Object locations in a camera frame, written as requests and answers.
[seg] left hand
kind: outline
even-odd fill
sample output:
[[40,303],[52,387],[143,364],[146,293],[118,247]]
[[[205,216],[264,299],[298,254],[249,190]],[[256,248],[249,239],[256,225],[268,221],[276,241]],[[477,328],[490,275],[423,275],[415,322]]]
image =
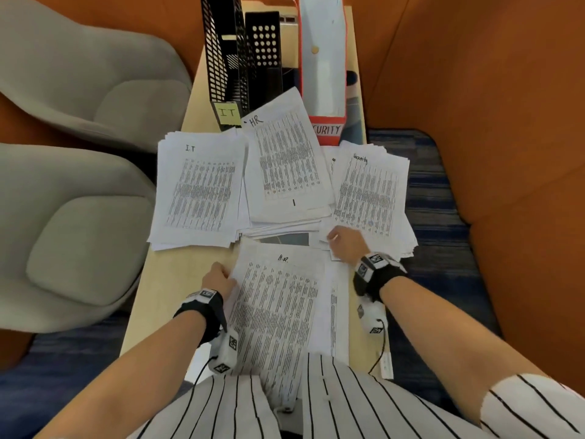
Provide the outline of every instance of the left hand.
[[232,289],[236,286],[235,279],[228,279],[229,272],[219,262],[215,262],[211,265],[209,272],[203,277],[201,281],[201,288],[208,288],[215,290],[221,297],[223,297],[223,303],[227,302],[229,296],[232,293]]

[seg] desk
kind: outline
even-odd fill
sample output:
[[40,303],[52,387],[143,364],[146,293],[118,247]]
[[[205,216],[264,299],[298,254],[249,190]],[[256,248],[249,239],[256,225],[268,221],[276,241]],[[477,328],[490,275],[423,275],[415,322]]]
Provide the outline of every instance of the desk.
[[[264,6],[259,2],[243,2],[243,9],[251,11],[279,10],[283,15],[296,15],[294,7]],[[346,7],[347,17],[347,69],[359,73],[357,51],[353,29],[352,8]],[[296,25],[282,25],[282,63],[286,67],[298,66],[298,40]],[[207,87],[207,70],[205,53],[202,54],[193,90],[183,123],[185,132],[219,132],[215,120]],[[359,111],[354,126],[361,127],[362,142],[366,141],[364,126],[362,91],[360,83],[348,87],[347,96],[353,107]],[[238,247],[233,249],[189,246],[154,252],[149,250],[136,294],[128,329],[122,344],[121,354],[128,351],[142,339],[168,322],[179,307],[179,303],[201,286],[201,279],[214,262],[221,262],[231,267],[238,257]],[[349,361],[350,366],[359,371],[368,372],[378,358],[381,339],[368,335],[362,330],[357,317],[357,298],[350,283],[349,311]]]

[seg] black wristband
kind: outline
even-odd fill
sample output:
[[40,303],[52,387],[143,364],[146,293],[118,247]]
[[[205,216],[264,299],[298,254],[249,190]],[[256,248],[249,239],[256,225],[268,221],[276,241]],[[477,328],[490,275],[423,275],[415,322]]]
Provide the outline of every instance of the black wristband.
[[223,297],[215,290],[203,289],[187,296],[173,317],[185,311],[197,311],[205,317],[206,327],[200,345],[215,339],[221,328],[228,331],[223,313]]
[[380,302],[380,290],[395,277],[406,277],[404,267],[389,256],[370,253],[360,260],[353,276],[353,286],[359,296],[368,295],[374,302]]

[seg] forearm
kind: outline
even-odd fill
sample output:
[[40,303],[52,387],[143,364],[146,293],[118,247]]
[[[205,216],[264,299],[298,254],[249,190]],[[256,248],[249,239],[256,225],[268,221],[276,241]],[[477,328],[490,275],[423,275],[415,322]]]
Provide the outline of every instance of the forearm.
[[196,311],[175,317],[106,368],[36,437],[127,437],[177,393],[205,326]]
[[481,403],[497,382],[518,373],[545,375],[475,319],[410,279],[390,280],[380,297],[472,421],[479,422]]

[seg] shirt sleeve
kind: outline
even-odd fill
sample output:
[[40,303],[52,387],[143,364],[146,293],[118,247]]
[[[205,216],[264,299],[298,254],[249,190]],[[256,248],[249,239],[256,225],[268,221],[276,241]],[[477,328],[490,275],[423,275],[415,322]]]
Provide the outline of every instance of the shirt sleeve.
[[502,439],[583,437],[585,399],[548,377],[512,376],[484,398],[481,428]]

